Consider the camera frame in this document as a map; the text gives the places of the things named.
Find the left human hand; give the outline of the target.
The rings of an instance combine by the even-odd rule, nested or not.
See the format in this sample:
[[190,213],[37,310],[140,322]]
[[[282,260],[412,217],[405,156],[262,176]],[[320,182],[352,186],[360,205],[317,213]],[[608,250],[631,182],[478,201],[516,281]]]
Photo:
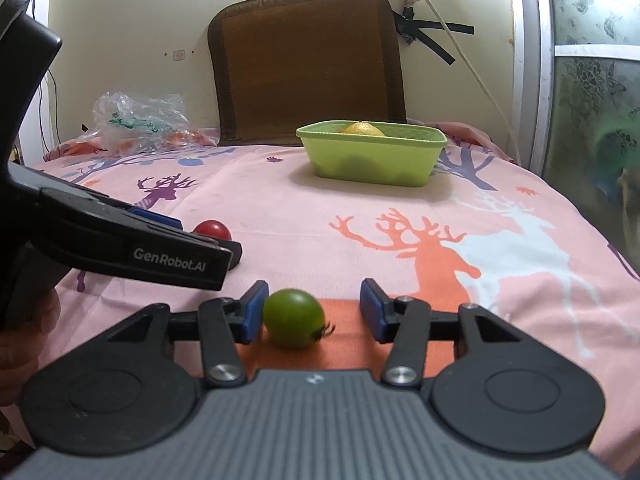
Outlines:
[[60,317],[58,293],[51,289],[36,302],[34,317],[16,330],[1,334],[1,406],[9,406],[20,395],[25,382],[38,370],[38,360]]

